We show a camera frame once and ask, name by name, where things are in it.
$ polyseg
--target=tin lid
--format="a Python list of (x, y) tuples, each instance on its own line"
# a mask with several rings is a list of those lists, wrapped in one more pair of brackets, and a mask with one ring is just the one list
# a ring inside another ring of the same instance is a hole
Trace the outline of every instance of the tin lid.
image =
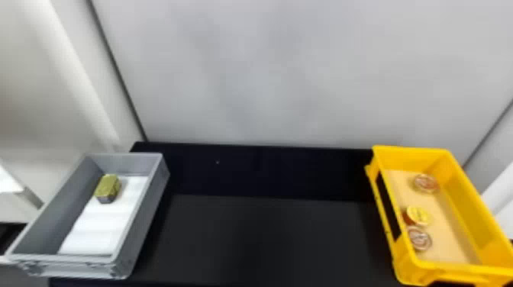
[(425, 251), (431, 247), (431, 236), (416, 226), (408, 227), (408, 236), (410, 237), (413, 248), (417, 251)]
[(423, 208), (408, 206), (406, 214), (415, 224), (421, 226), (427, 226), (432, 222), (431, 215)]
[(425, 173), (421, 173), (413, 178), (413, 185), (422, 192), (433, 193), (440, 189), (437, 179)]

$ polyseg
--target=floor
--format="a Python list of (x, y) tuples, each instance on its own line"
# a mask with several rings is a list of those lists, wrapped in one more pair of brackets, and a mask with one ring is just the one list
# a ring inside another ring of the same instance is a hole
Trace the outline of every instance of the floor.
[(0, 266), (2, 287), (47, 287), (48, 280), (41, 277), (30, 277), (13, 266)]

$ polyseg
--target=white wall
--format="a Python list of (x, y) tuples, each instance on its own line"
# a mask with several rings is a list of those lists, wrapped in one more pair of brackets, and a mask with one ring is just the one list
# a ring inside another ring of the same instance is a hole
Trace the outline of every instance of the white wall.
[(484, 192), (511, 162), (513, 162), (513, 110), (509, 109), (466, 164), (465, 170), (476, 188)]
[[(140, 139), (133, 119), (104, 124), (122, 100), (119, 83), (102, 70), (104, 58), (79, 55), (67, 36), (49, 1), (0, 2), (0, 157), (44, 201), (82, 153), (126, 150)], [(92, 37), (82, 34), (81, 44), (101, 54)], [(109, 96), (119, 98), (106, 103)]]
[(513, 94), (509, 0), (94, 1), (150, 140), (445, 147)]

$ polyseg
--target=white foam insert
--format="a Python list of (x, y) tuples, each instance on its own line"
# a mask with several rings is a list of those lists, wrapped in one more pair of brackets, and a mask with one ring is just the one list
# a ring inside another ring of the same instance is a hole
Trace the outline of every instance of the white foam insert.
[(92, 196), (64, 239), (59, 254), (111, 255), (142, 196), (147, 176), (119, 176), (121, 191), (114, 202), (101, 204)]

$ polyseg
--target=white backdrop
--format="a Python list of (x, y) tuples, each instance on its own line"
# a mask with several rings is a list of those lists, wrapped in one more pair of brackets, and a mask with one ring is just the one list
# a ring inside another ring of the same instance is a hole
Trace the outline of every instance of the white backdrop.
[(111, 0), (150, 140), (435, 146), (468, 158), (513, 92), (509, 0)]

